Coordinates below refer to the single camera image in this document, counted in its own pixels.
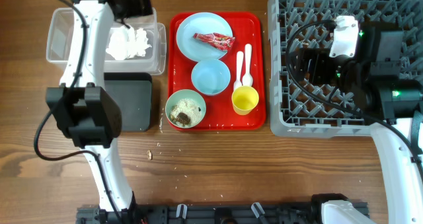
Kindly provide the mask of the yellow plastic cup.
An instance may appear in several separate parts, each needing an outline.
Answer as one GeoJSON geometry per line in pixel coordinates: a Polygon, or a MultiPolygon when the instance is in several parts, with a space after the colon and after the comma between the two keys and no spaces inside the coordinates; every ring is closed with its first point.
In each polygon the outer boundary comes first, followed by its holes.
{"type": "Polygon", "coordinates": [[[235,89],[231,95],[234,111],[238,115],[249,114],[259,102],[259,94],[256,89],[249,86],[241,86],[235,89]]]}

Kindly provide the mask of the red snack wrapper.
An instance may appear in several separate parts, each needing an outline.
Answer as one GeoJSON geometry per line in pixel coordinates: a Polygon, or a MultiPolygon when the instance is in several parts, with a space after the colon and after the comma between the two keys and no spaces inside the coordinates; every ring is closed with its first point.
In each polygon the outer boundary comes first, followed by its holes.
{"type": "Polygon", "coordinates": [[[235,43],[235,37],[227,36],[217,32],[210,34],[198,34],[195,33],[193,38],[206,43],[220,51],[228,51],[232,48],[235,43]]]}

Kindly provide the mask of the green bowl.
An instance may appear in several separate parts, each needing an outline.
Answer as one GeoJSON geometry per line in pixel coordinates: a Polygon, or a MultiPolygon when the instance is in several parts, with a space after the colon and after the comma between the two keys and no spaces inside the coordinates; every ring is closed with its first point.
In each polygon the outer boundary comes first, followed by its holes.
{"type": "Polygon", "coordinates": [[[190,98],[192,100],[195,100],[200,105],[200,107],[203,109],[202,119],[200,120],[200,122],[201,122],[204,119],[205,115],[206,115],[206,102],[205,102],[205,100],[203,99],[203,97],[199,93],[197,93],[196,91],[190,90],[190,89],[182,89],[182,90],[176,91],[175,93],[173,93],[169,97],[169,99],[168,99],[168,101],[166,103],[166,106],[165,106],[165,114],[167,116],[168,121],[172,125],[176,126],[175,124],[173,124],[171,122],[170,113],[171,113],[172,107],[180,99],[183,99],[183,98],[190,98]]]}

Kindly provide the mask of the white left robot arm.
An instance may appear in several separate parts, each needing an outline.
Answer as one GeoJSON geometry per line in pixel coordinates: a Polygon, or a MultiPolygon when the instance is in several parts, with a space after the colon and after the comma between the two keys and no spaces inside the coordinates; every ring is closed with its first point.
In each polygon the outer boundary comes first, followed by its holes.
{"type": "Polygon", "coordinates": [[[36,130],[34,151],[45,161],[61,161],[76,155],[86,158],[100,197],[91,221],[146,223],[118,153],[122,113],[104,88],[104,61],[113,23],[152,15],[151,0],[58,1],[73,9],[73,37],[59,85],[46,91],[49,110],[36,130]],[[50,116],[78,148],[76,152],[60,157],[47,157],[40,152],[40,134],[50,116]]]}

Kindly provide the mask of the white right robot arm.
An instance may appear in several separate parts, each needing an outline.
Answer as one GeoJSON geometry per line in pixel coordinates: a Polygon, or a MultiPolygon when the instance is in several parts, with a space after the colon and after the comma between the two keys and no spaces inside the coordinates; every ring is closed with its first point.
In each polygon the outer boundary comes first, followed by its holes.
{"type": "Polygon", "coordinates": [[[326,20],[328,49],[293,48],[286,67],[295,84],[332,84],[353,96],[350,113],[364,119],[376,146],[390,223],[422,222],[422,84],[401,78],[404,33],[388,22],[326,20]]]}

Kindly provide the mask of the grey dishwasher rack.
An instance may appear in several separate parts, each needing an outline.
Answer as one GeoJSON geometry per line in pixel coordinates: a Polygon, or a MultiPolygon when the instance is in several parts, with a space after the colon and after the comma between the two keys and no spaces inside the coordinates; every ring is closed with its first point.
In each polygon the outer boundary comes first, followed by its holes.
{"type": "Polygon", "coordinates": [[[359,22],[392,22],[404,30],[404,79],[422,80],[422,0],[268,0],[271,46],[270,128],[277,136],[368,136],[361,118],[315,102],[292,83],[284,56],[290,36],[304,24],[354,16],[359,22]]]}

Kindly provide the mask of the black food waste tray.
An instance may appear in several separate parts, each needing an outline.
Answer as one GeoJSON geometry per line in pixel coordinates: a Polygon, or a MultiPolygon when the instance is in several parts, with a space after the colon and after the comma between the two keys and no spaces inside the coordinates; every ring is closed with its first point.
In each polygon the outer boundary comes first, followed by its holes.
{"type": "Polygon", "coordinates": [[[153,81],[148,73],[105,73],[106,92],[122,113],[122,131],[145,132],[150,127],[153,81]]]}

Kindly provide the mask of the crumpled white tissue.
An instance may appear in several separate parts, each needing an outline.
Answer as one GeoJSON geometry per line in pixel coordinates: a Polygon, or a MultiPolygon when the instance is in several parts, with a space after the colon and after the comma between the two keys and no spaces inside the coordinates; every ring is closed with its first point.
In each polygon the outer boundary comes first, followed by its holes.
{"type": "Polygon", "coordinates": [[[113,28],[106,53],[117,61],[145,57],[152,45],[144,28],[135,29],[132,26],[113,28]]]}

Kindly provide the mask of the light blue plate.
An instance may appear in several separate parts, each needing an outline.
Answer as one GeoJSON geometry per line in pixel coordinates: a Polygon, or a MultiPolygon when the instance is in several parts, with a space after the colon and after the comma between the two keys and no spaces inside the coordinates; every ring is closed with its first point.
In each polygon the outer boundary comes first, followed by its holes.
{"type": "Polygon", "coordinates": [[[176,31],[179,50],[195,62],[222,58],[234,39],[229,23],[214,13],[194,13],[176,31]]]}

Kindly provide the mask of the white plastic spoon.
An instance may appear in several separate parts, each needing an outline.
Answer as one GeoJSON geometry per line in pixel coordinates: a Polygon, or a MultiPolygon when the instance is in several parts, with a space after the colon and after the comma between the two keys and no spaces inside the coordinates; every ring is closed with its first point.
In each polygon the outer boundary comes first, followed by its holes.
{"type": "Polygon", "coordinates": [[[252,45],[246,44],[245,45],[245,74],[242,77],[242,84],[248,87],[251,87],[253,84],[253,78],[252,78],[252,75],[250,74],[251,57],[252,57],[252,45]]]}

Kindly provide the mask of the white plastic fork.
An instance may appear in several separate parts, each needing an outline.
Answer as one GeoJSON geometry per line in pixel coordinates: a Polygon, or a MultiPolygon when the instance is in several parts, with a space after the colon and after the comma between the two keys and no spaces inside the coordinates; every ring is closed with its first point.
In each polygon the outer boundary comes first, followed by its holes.
{"type": "Polygon", "coordinates": [[[243,85],[241,82],[241,71],[243,67],[243,59],[244,59],[244,53],[242,51],[238,51],[236,55],[236,77],[235,77],[235,82],[233,84],[234,91],[243,85]]]}

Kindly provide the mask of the red serving tray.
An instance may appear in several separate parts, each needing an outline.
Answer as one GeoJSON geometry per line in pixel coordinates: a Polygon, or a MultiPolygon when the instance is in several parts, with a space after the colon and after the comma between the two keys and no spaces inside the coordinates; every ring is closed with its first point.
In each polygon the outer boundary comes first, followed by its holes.
{"type": "MultiPolygon", "coordinates": [[[[192,13],[179,13],[173,17],[169,28],[169,65],[168,65],[168,96],[182,89],[194,89],[188,80],[188,75],[194,68],[194,62],[184,57],[176,47],[176,30],[182,21],[192,13]]],[[[204,95],[205,118],[194,126],[192,131],[220,131],[220,130],[255,130],[266,120],[265,79],[262,56],[262,29],[259,19],[248,12],[219,12],[235,33],[235,48],[240,49],[244,44],[252,45],[252,86],[258,91],[259,101],[256,108],[246,116],[235,113],[231,105],[230,92],[224,92],[216,98],[204,95]]]]}

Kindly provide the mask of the light blue bowl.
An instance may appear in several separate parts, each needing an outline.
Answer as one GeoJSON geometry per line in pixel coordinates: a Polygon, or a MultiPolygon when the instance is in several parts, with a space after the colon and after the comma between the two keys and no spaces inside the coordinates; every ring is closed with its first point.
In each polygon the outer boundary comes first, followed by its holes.
{"type": "Polygon", "coordinates": [[[191,82],[196,90],[204,95],[215,96],[229,85],[231,72],[224,62],[218,59],[205,59],[198,62],[191,72],[191,82]]]}

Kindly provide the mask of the food crumb on table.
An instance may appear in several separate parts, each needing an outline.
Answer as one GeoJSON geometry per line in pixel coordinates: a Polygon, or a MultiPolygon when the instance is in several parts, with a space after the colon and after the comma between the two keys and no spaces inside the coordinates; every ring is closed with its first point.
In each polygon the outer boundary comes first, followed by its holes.
{"type": "Polygon", "coordinates": [[[152,154],[152,152],[150,150],[147,151],[147,158],[149,160],[152,160],[153,159],[153,154],[152,154]]]}

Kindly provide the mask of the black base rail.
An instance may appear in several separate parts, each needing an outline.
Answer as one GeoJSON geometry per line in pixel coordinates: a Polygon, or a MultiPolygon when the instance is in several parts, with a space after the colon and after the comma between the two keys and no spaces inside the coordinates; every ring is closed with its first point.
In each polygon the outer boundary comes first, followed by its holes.
{"type": "MultiPolygon", "coordinates": [[[[262,218],[269,223],[320,223],[317,208],[310,202],[299,202],[281,205],[265,205],[262,218]]],[[[190,206],[178,209],[166,205],[140,205],[135,210],[135,216],[122,214],[124,223],[151,224],[259,224],[249,205],[229,206],[190,206]]]]}

